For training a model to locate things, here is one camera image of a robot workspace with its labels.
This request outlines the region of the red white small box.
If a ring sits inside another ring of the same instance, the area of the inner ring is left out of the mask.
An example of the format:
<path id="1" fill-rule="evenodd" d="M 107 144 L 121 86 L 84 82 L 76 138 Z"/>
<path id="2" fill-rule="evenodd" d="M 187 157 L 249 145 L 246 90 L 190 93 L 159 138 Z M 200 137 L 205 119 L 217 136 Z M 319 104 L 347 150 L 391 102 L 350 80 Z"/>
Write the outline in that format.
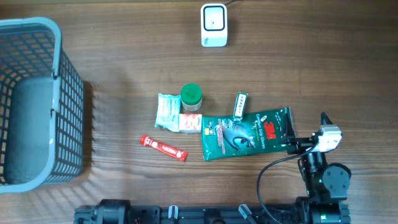
<path id="1" fill-rule="evenodd" d="M 183 133 L 200 133 L 201 114 L 179 114 L 179 131 Z"/>

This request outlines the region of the green 3M gloves package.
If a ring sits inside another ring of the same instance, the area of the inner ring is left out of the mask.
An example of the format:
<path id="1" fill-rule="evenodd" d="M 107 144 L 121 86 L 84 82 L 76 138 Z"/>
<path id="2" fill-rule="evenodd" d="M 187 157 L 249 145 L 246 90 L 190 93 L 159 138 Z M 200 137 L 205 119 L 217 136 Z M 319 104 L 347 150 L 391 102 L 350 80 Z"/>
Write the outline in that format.
<path id="1" fill-rule="evenodd" d="M 292 124 L 289 107 L 248 113 L 237 122 L 230 116 L 202 117 L 201 143 L 206 161 L 228 157 L 288 151 L 282 144 L 282 132 Z"/>

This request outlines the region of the green lid jar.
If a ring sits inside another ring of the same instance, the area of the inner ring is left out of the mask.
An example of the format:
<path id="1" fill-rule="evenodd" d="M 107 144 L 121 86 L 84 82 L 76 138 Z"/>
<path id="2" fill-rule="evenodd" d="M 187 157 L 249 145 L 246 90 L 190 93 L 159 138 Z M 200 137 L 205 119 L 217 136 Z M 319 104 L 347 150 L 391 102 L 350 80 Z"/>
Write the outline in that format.
<path id="1" fill-rule="evenodd" d="M 199 85 L 189 83 L 183 86 L 180 92 L 182 106 L 188 111 L 196 111 L 202 104 L 202 90 Z"/>

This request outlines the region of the green white slim box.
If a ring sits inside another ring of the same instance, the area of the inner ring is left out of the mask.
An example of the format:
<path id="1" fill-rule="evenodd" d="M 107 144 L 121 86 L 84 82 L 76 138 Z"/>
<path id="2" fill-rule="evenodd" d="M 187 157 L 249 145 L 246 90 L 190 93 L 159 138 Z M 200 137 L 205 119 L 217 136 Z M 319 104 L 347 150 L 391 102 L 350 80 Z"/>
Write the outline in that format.
<path id="1" fill-rule="evenodd" d="M 234 106 L 233 112 L 233 121 L 234 122 L 241 122 L 243 120 L 244 110 L 246 107 L 246 103 L 248 100 L 248 94 L 239 92 L 236 97 L 236 102 Z"/>

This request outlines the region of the light green wipes packet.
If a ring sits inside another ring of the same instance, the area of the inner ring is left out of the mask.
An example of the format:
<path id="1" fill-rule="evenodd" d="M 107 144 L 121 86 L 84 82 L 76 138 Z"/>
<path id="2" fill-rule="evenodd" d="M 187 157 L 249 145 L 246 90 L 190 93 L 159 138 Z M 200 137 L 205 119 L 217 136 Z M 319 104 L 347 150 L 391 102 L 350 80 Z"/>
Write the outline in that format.
<path id="1" fill-rule="evenodd" d="M 179 132 L 180 95 L 158 94 L 158 107 L 155 127 L 161 126 L 172 132 Z"/>

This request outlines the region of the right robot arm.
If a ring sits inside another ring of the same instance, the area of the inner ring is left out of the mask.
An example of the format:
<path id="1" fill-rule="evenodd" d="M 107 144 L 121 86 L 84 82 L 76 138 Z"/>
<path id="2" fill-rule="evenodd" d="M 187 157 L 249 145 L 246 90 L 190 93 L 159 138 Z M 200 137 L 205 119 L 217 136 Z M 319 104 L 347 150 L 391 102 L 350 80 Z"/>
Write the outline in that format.
<path id="1" fill-rule="evenodd" d="M 349 224 L 349 208 L 343 202 L 352 176 L 341 163 L 327 163 L 326 154 L 336 149 L 342 140 L 341 129 L 326 113 L 321 114 L 321 126 L 309 138 L 298 138 L 290 115 L 285 116 L 281 144 L 292 146 L 291 155 L 298 155 L 298 168 L 307 190 L 306 197 L 297 197 L 292 214 L 293 223 Z"/>

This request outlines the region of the red white package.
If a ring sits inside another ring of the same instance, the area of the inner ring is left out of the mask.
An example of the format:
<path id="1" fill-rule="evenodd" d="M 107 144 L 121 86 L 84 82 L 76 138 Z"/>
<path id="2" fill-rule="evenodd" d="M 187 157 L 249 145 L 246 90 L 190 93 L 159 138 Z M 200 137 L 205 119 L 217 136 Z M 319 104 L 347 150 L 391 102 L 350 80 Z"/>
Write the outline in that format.
<path id="1" fill-rule="evenodd" d="M 142 135 L 139 144 L 156 149 L 161 153 L 166 154 L 182 162 L 184 162 L 188 156 L 188 152 L 169 146 L 158 140 L 152 139 L 145 134 Z"/>

